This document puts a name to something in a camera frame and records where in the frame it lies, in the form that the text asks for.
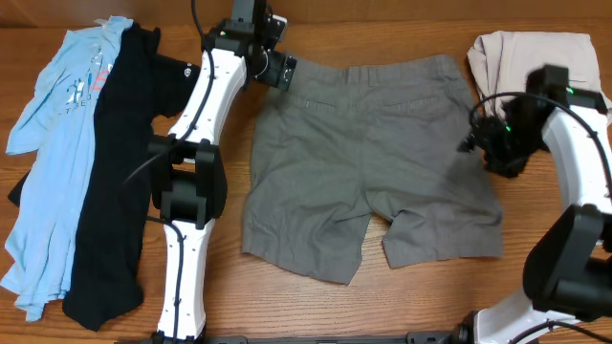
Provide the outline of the grey shorts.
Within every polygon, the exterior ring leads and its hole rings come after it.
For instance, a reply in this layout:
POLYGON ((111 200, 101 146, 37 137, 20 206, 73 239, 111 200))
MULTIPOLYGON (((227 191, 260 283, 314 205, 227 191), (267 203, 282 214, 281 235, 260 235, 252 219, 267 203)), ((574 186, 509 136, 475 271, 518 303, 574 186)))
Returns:
POLYGON ((370 218, 393 269, 498 258, 503 212, 481 155, 458 151, 473 100, 455 60, 338 69, 299 59, 255 124, 245 253, 348 284, 370 218))

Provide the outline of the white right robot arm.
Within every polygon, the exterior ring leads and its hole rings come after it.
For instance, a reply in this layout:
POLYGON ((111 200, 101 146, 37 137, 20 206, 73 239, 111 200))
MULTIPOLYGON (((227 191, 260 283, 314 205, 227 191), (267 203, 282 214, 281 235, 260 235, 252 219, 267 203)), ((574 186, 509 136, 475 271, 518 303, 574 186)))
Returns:
POLYGON ((581 325, 611 314, 611 148, 599 92, 571 86, 565 67, 545 64, 528 74, 523 92, 504 92, 505 116, 484 117, 477 103, 461 152, 479 147, 488 171, 513 178, 531 155, 549 152, 563 212, 529 253, 521 287, 500 303, 468 315, 444 343, 536 343, 555 328, 602 343, 581 325))

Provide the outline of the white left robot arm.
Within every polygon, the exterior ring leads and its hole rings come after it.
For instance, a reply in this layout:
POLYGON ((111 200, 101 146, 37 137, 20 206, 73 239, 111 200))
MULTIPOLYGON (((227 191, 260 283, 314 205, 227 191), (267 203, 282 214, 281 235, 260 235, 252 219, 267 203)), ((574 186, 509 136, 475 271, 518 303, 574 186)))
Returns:
POLYGON ((166 243, 164 304, 152 343, 201 343, 208 242, 228 184, 220 138, 230 107, 250 82, 288 90, 295 59, 276 50, 288 26, 265 0, 237 0, 230 17, 202 32, 202 64, 186 108, 149 144, 152 201, 166 243))

